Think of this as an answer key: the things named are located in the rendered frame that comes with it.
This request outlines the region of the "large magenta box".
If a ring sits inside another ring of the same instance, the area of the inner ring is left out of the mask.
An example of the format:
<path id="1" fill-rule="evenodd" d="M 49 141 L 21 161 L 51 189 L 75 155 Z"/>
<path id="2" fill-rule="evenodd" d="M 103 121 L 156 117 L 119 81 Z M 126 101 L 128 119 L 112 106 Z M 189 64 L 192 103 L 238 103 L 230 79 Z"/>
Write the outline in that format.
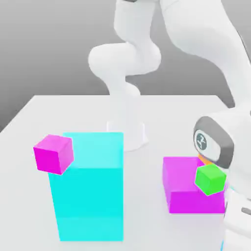
<path id="1" fill-rule="evenodd" d="M 163 158 L 162 182 L 169 213 L 223 214 L 223 191 L 207 196 L 195 184 L 197 168 L 204 163 L 197 156 Z"/>

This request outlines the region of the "large cyan box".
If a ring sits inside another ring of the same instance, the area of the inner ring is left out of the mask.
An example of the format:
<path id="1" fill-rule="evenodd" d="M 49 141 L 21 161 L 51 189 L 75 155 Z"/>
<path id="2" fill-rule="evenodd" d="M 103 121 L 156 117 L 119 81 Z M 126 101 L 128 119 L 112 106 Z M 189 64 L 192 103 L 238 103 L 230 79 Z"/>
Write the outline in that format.
<path id="1" fill-rule="evenodd" d="M 74 161 L 49 175 L 61 241 L 123 241 L 124 135 L 65 132 Z"/>

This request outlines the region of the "small orange cube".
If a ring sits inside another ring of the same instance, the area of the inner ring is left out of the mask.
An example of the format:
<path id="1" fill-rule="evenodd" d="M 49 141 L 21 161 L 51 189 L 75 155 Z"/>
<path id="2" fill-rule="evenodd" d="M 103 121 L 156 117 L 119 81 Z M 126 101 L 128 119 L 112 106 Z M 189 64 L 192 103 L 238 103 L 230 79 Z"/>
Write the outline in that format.
<path id="1" fill-rule="evenodd" d="M 204 166 L 204 165 L 210 165 L 212 164 L 211 161 L 207 160 L 206 158 L 204 158 L 202 155 L 198 155 L 198 165 L 199 166 Z"/>

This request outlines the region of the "small magenta cube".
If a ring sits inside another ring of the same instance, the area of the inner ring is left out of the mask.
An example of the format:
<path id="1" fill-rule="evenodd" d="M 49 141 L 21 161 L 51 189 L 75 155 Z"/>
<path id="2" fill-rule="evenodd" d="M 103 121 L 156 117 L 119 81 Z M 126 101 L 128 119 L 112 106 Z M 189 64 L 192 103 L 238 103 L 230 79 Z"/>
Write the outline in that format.
<path id="1" fill-rule="evenodd" d="M 40 171 L 62 175 L 74 161 L 73 142 L 68 137 L 49 134 L 33 150 Z"/>

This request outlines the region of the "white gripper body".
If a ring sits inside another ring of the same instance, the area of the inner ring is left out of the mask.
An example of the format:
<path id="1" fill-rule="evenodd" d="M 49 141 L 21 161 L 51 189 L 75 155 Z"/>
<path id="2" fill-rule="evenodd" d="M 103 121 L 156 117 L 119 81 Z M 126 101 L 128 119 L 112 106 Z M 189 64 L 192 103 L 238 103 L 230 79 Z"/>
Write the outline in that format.
<path id="1" fill-rule="evenodd" d="M 239 234 L 251 234 L 251 199 L 228 188 L 224 224 Z"/>

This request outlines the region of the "small green cube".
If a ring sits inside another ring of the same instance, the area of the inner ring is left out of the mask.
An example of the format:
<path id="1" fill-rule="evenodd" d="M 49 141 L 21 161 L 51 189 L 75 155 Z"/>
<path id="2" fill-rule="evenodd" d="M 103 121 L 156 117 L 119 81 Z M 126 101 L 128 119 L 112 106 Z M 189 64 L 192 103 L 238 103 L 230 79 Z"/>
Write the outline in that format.
<path id="1" fill-rule="evenodd" d="M 207 196 L 222 192 L 225 188 L 226 174 L 215 164 L 197 168 L 195 184 Z"/>

